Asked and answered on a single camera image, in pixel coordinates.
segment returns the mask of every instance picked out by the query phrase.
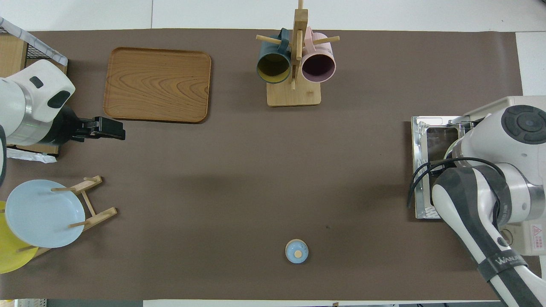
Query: brown table surface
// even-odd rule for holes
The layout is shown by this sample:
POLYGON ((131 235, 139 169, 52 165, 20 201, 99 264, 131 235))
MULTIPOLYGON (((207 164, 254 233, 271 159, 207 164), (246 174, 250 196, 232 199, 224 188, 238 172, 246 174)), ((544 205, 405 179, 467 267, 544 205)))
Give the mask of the brown table surface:
MULTIPOLYGON (((461 115, 521 95, 514 33, 324 31, 335 76, 315 107, 270 108, 260 42, 240 29, 37 32, 66 55, 80 117, 102 110, 119 46, 205 51, 201 124, 125 121, 127 140, 71 142, 57 163, 8 160, 0 188, 101 175, 119 214, 0 275, 1 298, 496 299, 441 221, 405 208, 413 115, 461 115), (310 256, 290 264, 285 244, 310 256)), ((537 271, 537 262, 530 262, 537 271)))

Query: yellow plate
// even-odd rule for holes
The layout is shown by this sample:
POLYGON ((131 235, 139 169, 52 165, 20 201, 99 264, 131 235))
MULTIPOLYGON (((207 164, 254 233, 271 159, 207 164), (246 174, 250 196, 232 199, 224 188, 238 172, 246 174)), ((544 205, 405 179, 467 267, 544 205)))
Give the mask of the yellow plate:
MULTIPOLYGON (((5 202, 0 202, 0 210, 5 209, 5 202)), ((5 221, 5 216, 0 213, 0 274, 11 272, 27 264, 38 248, 17 252, 18 249, 27 247, 28 243, 21 241, 11 232, 5 221)))

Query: pink mug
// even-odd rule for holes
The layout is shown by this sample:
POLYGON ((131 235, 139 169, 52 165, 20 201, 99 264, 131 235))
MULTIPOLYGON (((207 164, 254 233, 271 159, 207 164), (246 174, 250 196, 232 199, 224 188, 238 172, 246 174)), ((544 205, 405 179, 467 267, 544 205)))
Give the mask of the pink mug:
POLYGON ((311 27, 305 31, 305 47, 302 50, 301 72, 310 82, 325 82, 332 78, 336 71, 336 61, 332 52, 332 44, 313 45, 313 41, 327 36, 313 33, 311 27))

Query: gray button pad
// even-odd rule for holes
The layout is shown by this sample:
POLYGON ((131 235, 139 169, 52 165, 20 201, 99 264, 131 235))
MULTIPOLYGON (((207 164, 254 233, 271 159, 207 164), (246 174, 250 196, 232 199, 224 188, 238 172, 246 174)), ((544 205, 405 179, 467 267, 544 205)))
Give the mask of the gray button pad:
POLYGON ((546 143, 546 113, 530 105, 508 107, 501 118, 504 131, 524 144, 546 143))

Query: warning label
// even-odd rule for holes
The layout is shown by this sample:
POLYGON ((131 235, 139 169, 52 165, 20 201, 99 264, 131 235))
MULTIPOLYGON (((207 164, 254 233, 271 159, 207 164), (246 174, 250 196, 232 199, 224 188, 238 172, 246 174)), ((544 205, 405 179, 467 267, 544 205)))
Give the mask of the warning label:
POLYGON ((537 251, 544 250, 544 239, 542 232, 542 225, 531 225, 531 232, 533 234, 533 249, 537 251))

